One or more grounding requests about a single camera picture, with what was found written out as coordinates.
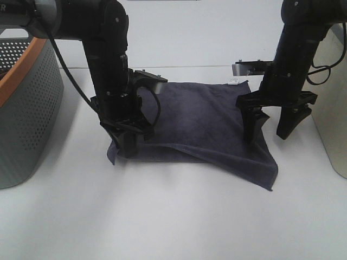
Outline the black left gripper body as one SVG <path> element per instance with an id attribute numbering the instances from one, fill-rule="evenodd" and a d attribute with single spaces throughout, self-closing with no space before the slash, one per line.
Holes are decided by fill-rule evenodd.
<path id="1" fill-rule="evenodd" d="M 142 135 L 150 123 L 142 112 L 143 98 L 137 94 L 94 96 L 91 102 L 99 112 L 100 123 L 112 134 L 131 132 Z"/>

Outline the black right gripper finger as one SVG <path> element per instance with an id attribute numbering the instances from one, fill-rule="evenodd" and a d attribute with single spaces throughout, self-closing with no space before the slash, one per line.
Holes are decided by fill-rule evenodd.
<path id="1" fill-rule="evenodd" d="M 281 108 L 280 120 L 277 127 L 277 135 L 286 140 L 293 130 L 309 115 L 312 109 L 304 104 L 298 108 Z"/>
<path id="2" fill-rule="evenodd" d="M 253 144 L 261 133 L 261 129 L 269 116 L 261 107 L 246 108 L 242 110 L 243 138 L 248 144 Z"/>

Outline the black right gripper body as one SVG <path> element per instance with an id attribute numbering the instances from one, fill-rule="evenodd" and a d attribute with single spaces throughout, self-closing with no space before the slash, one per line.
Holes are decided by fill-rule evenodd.
<path id="1" fill-rule="evenodd" d="M 302 91 L 294 101 L 288 101 L 280 97 L 271 97 L 260 91 L 255 91 L 239 95 L 236 99 L 236 107 L 242 111 L 250 111 L 251 109 L 262 107 L 281 107 L 289 108 L 296 113 L 308 104 L 314 105 L 316 100 L 317 94 L 310 91 Z"/>

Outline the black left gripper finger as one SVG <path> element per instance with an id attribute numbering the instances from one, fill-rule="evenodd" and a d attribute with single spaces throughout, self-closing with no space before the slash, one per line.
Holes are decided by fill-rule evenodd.
<path id="1" fill-rule="evenodd" d="M 142 135 L 143 135 L 144 141 L 147 141 L 153 138 L 155 136 L 155 126 L 148 125 L 144 127 Z"/>
<path id="2" fill-rule="evenodd" d="M 136 155 L 137 135 L 131 132 L 121 132 L 116 135 L 118 154 L 123 157 L 132 157 Z"/>

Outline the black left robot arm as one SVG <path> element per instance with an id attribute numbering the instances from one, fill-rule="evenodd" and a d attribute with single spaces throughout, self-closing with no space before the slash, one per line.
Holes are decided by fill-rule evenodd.
<path id="1" fill-rule="evenodd" d="M 136 154 L 139 136 L 154 134 L 137 91 L 152 90 L 163 78 L 128 67 L 129 17 L 120 2 L 1 1 L 1 26 L 23 28 L 52 46 L 56 40 L 82 43 L 95 90 L 85 101 L 123 156 Z"/>

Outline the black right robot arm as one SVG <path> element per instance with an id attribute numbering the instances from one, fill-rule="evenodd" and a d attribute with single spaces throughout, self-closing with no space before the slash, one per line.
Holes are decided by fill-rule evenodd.
<path id="1" fill-rule="evenodd" d="M 274 60 L 268 64 L 257 91 L 240 95 L 236 107 L 243 119 L 243 139 L 252 144 L 269 116 L 264 107 L 280 107 L 277 135 L 287 139 L 312 112 L 317 95 L 303 85 L 320 42 L 341 23 L 346 28 L 346 1 L 283 1 L 284 27 Z"/>

